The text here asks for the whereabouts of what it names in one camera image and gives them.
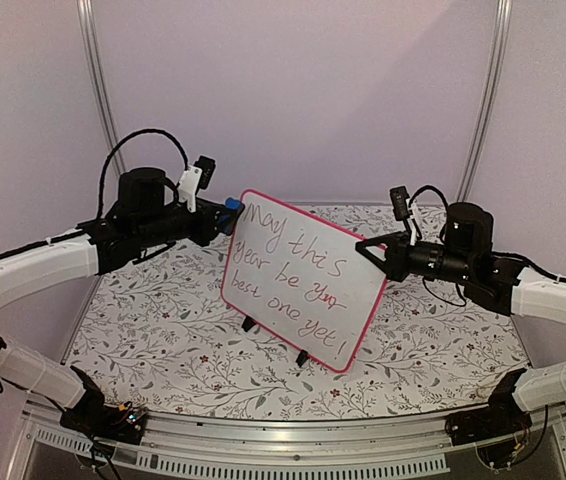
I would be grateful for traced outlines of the blue whiteboard eraser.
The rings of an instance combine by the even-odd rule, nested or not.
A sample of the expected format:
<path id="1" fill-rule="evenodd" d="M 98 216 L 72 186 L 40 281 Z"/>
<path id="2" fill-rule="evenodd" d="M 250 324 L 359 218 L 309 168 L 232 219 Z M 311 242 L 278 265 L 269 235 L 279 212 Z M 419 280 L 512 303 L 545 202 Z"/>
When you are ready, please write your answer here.
<path id="1" fill-rule="evenodd" d="M 228 197 L 225 200 L 225 208 L 232 213 L 240 214 L 244 209 L 244 204 L 239 199 Z"/>

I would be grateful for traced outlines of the pink framed whiteboard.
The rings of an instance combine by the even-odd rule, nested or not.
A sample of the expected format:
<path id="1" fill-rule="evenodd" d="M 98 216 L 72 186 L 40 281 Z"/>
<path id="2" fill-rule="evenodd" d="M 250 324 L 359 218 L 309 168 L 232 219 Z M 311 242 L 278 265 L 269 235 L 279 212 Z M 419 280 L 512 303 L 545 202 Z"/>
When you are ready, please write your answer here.
<path id="1" fill-rule="evenodd" d="M 360 236 L 256 190 L 232 236 L 222 299 L 335 373 L 347 371 L 387 279 L 360 255 Z"/>

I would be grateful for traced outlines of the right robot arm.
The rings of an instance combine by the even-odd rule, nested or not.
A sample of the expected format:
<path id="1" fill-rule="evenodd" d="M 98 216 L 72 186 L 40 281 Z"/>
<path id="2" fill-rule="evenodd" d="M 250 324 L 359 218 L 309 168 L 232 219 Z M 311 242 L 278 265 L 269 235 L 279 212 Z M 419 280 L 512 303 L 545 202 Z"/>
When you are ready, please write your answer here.
<path id="1" fill-rule="evenodd" d="M 532 317 L 566 325 L 566 277 L 527 257 L 492 249 L 493 216 L 457 202 L 446 209 L 439 243 L 405 230 L 357 242 L 355 249 L 390 281 L 410 275 L 453 283 L 466 299 L 496 314 Z M 453 444 L 463 445 L 531 427 L 532 411 L 566 401 L 566 361 L 506 373 L 483 408 L 449 415 Z"/>

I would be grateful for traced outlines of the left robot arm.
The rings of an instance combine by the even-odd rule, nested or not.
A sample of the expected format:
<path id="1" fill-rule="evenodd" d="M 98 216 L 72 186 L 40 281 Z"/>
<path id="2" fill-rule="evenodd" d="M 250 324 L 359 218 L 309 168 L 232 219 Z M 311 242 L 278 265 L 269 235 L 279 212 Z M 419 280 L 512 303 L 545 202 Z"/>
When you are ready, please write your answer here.
<path id="1" fill-rule="evenodd" d="M 202 166 L 186 168 L 178 182 L 152 167 L 123 174 L 108 211 L 59 236 L 0 254 L 0 310 L 71 280 L 140 264 L 180 240 L 205 247 L 220 234 L 231 235 L 244 205 L 232 198 L 222 204 L 199 198 L 211 176 L 211 168 Z M 90 438 L 134 443 L 144 429 L 142 408 L 107 404 L 83 370 L 1 335 L 0 383 L 47 398 L 61 411 L 62 426 Z"/>

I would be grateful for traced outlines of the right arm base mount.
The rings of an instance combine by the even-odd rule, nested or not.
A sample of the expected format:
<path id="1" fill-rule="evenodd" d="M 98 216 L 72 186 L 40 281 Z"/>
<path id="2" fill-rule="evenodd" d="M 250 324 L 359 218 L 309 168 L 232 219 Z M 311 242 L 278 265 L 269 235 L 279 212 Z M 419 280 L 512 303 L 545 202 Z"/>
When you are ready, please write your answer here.
<path id="1" fill-rule="evenodd" d="M 484 406 L 451 413 L 445 432 L 454 446 L 475 446 L 481 464 L 492 471 L 509 469 L 528 445 L 532 420 L 508 407 Z"/>

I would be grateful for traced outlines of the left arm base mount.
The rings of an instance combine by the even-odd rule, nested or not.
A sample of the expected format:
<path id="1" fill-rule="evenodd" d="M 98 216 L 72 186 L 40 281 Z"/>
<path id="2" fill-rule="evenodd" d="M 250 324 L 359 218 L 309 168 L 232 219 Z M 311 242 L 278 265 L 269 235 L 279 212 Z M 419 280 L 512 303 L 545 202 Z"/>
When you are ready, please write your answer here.
<path id="1" fill-rule="evenodd" d="M 61 414 L 60 425 L 88 438 L 103 438 L 139 445 L 145 432 L 148 410 L 131 401 L 108 405 L 102 395 L 84 396 Z"/>

